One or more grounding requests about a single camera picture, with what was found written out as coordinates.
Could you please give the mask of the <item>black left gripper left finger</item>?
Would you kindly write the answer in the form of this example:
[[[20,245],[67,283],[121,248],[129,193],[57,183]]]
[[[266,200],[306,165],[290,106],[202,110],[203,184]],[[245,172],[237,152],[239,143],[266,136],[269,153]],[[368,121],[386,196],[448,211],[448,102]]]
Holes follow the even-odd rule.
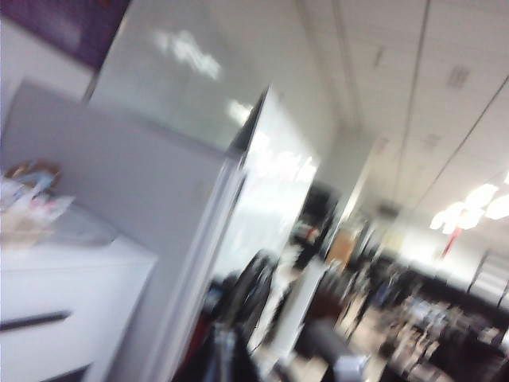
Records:
[[[242,328],[215,324],[206,381],[255,381],[255,363]]]

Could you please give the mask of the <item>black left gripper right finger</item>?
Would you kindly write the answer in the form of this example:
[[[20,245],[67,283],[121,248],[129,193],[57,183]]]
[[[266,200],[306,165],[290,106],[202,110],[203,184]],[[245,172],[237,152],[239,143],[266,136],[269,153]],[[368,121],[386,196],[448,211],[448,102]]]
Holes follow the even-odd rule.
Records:
[[[321,358],[327,365],[321,381],[364,381],[370,357],[354,350],[332,322],[308,324],[308,349],[313,357]]]

